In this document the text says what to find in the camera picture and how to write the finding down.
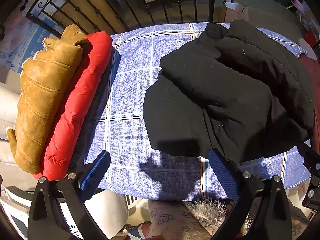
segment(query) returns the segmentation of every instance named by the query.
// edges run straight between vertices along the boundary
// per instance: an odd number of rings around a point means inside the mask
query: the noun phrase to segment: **plaid fabric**
[[[196,39],[205,27],[206,23],[156,25],[112,36],[111,75],[97,110],[85,160],[92,162],[103,149],[110,152],[111,165],[100,188],[158,200],[228,197],[207,159],[173,157],[151,149],[143,122],[144,95],[157,80],[160,58]],[[260,30],[297,57],[306,53],[283,36]],[[296,147],[238,166],[259,178],[279,175],[285,188],[310,177]]]

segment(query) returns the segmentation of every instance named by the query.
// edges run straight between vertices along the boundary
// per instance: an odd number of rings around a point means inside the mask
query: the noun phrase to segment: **heart embroidery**
[[[183,41],[181,41],[181,40],[179,40],[179,39],[176,40],[176,44],[177,44],[177,45],[181,45],[182,43],[183,43]]]

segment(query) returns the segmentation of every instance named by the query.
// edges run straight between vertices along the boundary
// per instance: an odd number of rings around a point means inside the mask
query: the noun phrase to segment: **folded brown garment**
[[[39,173],[40,158],[66,88],[81,62],[87,37],[76,25],[65,28],[60,40],[46,38],[46,51],[27,59],[20,76],[21,95],[15,130],[7,131],[16,163]]]

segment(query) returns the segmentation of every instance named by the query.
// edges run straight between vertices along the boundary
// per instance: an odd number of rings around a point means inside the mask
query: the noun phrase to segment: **dark red cloth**
[[[63,179],[70,164],[84,118],[111,57],[112,38],[104,31],[87,35],[89,48],[72,78],[60,105],[42,156],[43,172],[49,180]]]
[[[312,80],[315,108],[315,128],[313,134],[313,148],[320,153],[320,64],[318,61],[307,57],[306,54],[300,55],[300,62],[309,71]]]

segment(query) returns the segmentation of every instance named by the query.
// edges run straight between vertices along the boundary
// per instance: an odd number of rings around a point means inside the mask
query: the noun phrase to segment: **black jacket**
[[[170,155],[235,162],[270,157],[313,132],[308,71],[284,46],[245,21],[208,24],[161,58],[143,118],[151,147]]]

